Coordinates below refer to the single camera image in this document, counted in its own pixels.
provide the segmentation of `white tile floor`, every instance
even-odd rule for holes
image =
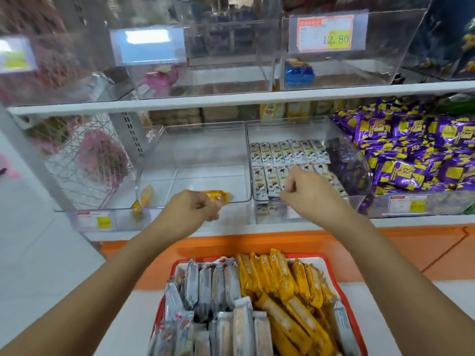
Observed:
[[[104,260],[66,217],[45,207],[24,180],[0,177],[0,347],[61,300]],[[342,284],[369,355],[400,355],[364,284]],[[437,286],[475,317],[475,280]],[[163,293],[132,293],[96,356],[145,355]]]

